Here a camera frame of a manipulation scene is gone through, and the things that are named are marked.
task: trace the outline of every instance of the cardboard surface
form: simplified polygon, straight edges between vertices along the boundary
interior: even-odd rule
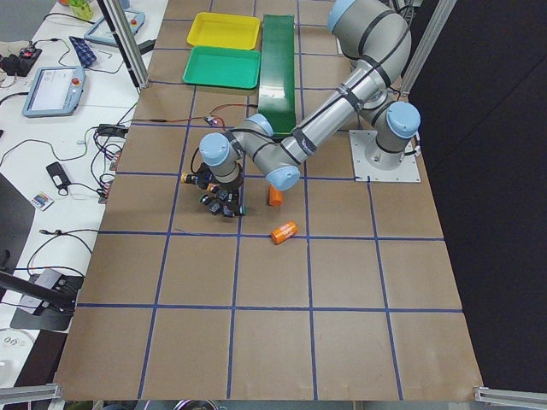
[[[169,3],[56,375],[66,399],[473,398],[480,374],[421,159],[421,184],[356,183],[337,132],[280,208],[247,159],[248,215],[234,220],[178,183],[200,139],[221,131],[201,117],[225,103],[244,105],[215,112],[227,126],[255,113],[256,90],[182,84],[195,13],[295,14],[300,119],[350,70],[329,39],[331,7]],[[298,234],[274,245],[289,220]]]

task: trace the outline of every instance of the blue tablet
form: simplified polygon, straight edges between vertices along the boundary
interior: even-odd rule
[[[78,107],[84,83],[85,72],[81,66],[40,68],[26,97],[23,115],[31,118],[72,115]]]
[[[125,10],[127,22],[131,27],[131,32],[135,35],[138,29],[144,24],[145,14],[140,11]],[[106,44],[116,46],[112,32],[104,17],[101,17],[84,35],[84,39],[92,43]]]

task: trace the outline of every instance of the yellow tray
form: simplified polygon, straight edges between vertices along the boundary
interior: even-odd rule
[[[192,45],[252,50],[259,28],[256,17],[202,12],[196,15],[186,41]]]

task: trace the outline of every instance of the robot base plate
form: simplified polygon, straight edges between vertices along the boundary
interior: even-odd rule
[[[356,181],[367,182],[420,182],[420,173],[413,155],[405,156],[399,167],[385,171],[374,167],[365,158],[365,147],[368,142],[376,137],[376,131],[350,130],[351,156],[353,158],[353,172]],[[406,152],[412,151],[412,144],[406,148]]]

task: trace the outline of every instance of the power adapter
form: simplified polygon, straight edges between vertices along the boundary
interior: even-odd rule
[[[129,128],[117,124],[99,124],[97,127],[97,134],[104,135],[107,137],[119,137],[124,138],[124,136],[129,132]]]

